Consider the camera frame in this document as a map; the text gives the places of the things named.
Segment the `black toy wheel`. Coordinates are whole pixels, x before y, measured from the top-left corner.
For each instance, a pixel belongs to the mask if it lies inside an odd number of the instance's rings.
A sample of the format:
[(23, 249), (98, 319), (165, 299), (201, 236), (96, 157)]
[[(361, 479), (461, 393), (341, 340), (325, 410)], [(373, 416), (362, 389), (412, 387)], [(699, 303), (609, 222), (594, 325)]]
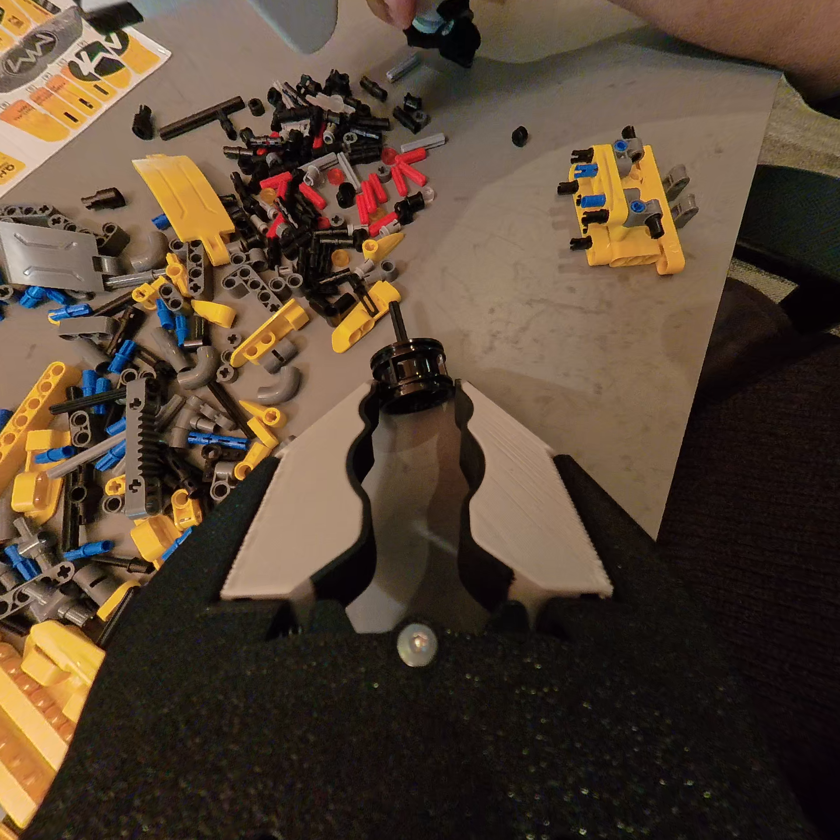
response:
[(455, 394), (445, 348), (436, 339), (391, 343), (371, 357), (370, 365), (383, 413), (419, 413), (447, 403)]

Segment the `small yellow toy assembly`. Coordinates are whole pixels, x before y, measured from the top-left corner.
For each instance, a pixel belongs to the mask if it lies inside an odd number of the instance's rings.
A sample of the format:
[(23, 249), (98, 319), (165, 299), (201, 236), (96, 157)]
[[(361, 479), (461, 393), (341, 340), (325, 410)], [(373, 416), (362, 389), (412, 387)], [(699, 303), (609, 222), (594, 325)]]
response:
[(590, 266), (653, 266), (660, 276), (684, 270), (679, 230), (697, 215), (690, 176), (678, 164), (661, 175), (652, 151), (627, 125), (621, 137), (573, 150), (568, 180), (557, 193), (574, 198), (582, 250)]

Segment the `grey toy panel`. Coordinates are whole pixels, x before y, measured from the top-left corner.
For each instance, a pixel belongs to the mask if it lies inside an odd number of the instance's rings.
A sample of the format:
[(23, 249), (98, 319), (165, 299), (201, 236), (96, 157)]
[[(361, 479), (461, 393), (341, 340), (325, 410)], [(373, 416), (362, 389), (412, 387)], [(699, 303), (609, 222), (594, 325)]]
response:
[(93, 234), (2, 222), (1, 250), (3, 276), (12, 285), (104, 291)]

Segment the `long black toy axle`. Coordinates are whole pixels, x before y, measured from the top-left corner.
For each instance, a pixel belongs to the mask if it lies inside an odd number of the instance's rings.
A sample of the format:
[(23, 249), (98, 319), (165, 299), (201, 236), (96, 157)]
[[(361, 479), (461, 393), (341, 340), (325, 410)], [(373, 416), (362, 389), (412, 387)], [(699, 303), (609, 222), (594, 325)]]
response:
[(176, 121), (159, 127), (159, 137), (162, 141), (173, 140), (189, 132), (201, 129), (209, 123), (229, 123), (233, 113), (246, 109), (246, 102), (241, 97), (234, 97), (208, 108), (194, 112)]

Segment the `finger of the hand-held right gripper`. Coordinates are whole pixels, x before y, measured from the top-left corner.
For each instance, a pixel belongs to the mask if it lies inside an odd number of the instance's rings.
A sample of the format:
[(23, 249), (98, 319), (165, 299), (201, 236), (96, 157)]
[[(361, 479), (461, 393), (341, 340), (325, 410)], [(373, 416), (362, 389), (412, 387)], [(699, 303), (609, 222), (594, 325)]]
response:
[(252, 1), (262, 19), (292, 49), (311, 55), (324, 47), (338, 23), (338, 1)]
[(101, 35), (141, 24), (144, 16), (128, 1), (77, 1), (81, 18)]

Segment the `yellow toy vehicle section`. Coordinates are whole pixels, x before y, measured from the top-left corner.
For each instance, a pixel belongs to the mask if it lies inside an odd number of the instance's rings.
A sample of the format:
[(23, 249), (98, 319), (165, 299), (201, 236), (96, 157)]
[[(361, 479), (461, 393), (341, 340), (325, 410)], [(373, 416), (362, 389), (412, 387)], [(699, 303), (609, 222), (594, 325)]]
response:
[(10, 828), (29, 824), (63, 763), (104, 652), (75, 626), (36, 624), (23, 651), (1, 643), (1, 806)]

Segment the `long yellow holed beam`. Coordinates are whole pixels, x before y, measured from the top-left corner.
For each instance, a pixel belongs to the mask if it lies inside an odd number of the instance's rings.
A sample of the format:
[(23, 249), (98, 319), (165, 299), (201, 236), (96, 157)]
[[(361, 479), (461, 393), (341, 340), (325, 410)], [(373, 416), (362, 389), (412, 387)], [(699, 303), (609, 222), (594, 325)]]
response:
[(80, 381), (81, 371), (76, 366), (51, 362), (13, 412), (1, 433), (1, 493), (25, 462), (28, 433), (47, 428), (53, 419), (50, 408), (62, 403), (66, 388)]

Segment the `pile of toy building pieces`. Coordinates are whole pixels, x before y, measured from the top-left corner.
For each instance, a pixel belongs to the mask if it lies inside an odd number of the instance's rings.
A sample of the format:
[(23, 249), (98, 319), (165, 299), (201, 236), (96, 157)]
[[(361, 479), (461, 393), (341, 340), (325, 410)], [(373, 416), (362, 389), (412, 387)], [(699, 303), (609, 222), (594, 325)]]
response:
[[(287, 114), (282, 92), (269, 91), (276, 112), (271, 134), (243, 130), (241, 158), (251, 176), (232, 176), (236, 196), (219, 196), (242, 239), (231, 248), (228, 291), (253, 293), (271, 318), (231, 361), (201, 332), (191, 334), (190, 307), (224, 328), (235, 310), (213, 302), (210, 259), (200, 240), (157, 238), (163, 248), (151, 265), (134, 268), (133, 289), (104, 308), (73, 307), (50, 313), (53, 323), (79, 327), (80, 383), (52, 406), (51, 424), (27, 435), (26, 457), (2, 493), (2, 629), (17, 651), (39, 623), (80, 629), (106, 655), (121, 617), (143, 588), (203, 521), (206, 501), (244, 480), (279, 445), (274, 428), (285, 423), (275, 405), (298, 392), (298, 370), (250, 404), (234, 403), (217, 374), (247, 361), (271, 371), (297, 347), (290, 331), (308, 322), (296, 296), (305, 297), (335, 328), (333, 348), (348, 350), (399, 299), (385, 283), (390, 264), (381, 230), (394, 234), (434, 198), (412, 164), (422, 146), (383, 148), (388, 119), (353, 100), (349, 78), (333, 70), (322, 90), (309, 77), (284, 85), (297, 103)], [(317, 105), (314, 94), (333, 93)], [(125, 515), (126, 386), (153, 377), (160, 387), (155, 430), (160, 436), (163, 511), (133, 521)]]

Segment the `person's right forearm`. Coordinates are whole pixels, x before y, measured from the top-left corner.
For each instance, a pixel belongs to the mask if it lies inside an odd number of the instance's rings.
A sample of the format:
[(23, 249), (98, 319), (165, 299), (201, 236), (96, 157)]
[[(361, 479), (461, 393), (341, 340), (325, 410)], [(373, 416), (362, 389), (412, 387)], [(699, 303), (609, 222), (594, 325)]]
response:
[(615, 1), (667, 35), (782, 70), (811, 100), (838, 96), (838, 1)]

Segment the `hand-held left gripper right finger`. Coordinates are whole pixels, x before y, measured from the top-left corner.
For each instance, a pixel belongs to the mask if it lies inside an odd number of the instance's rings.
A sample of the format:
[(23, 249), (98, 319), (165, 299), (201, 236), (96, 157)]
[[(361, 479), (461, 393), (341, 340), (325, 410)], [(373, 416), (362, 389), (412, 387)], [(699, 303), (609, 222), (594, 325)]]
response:
[(613, 584), (554, 462), (552, 448), (466, 380), (456, 384), (458, 462), (468, 492), (458, 575), (487, 611), (556, 597), (609, 599)]

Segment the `person's dark knit sweater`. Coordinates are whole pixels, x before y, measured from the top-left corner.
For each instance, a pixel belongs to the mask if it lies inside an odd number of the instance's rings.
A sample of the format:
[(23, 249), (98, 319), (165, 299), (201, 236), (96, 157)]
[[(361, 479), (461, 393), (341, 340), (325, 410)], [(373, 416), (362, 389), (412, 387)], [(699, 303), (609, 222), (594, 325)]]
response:
[(727, 279), (658, 543), (807, 820), (838, 838), (838, 338)]

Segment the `yellow sticker sheet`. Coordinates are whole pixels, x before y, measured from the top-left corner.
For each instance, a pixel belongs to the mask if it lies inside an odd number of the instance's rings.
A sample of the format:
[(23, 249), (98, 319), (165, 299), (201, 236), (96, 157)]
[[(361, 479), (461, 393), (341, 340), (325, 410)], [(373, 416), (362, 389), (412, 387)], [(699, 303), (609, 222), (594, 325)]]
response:
[(133, 27), (100, 34), (75, 2), (2, 1), (1, 194), (170, 57)]

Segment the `yellow curved toy panel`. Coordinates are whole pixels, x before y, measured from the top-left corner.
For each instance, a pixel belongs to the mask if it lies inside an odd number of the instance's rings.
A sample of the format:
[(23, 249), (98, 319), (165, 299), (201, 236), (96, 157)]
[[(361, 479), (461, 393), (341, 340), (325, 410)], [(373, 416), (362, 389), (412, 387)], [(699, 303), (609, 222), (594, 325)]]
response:
[(230, 261), (235, 224), (198, 166), (186, 155), (151, 154), (132, 161), (178, 238), (198, 239), (213, 266)]

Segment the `grey toy gear rack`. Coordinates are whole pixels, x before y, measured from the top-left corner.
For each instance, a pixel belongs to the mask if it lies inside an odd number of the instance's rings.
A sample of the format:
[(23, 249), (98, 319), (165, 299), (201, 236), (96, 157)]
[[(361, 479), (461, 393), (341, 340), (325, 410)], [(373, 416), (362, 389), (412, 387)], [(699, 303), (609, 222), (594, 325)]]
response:
[(162, 458), (155, 418), (160, 387), (153, 377), (130, 382), (125, 403), (125, 501), (123, 510), (133, 521), (163, 511)]

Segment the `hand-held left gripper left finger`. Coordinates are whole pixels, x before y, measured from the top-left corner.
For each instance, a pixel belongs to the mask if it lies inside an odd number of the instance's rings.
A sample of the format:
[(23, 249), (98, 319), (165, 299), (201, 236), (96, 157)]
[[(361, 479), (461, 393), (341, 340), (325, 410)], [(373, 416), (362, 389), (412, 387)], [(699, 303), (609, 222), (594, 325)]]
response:
[(376, 566), (371, 501), (376, 385), (366, 381), (286, 446), (220, 596), (352, 603)]

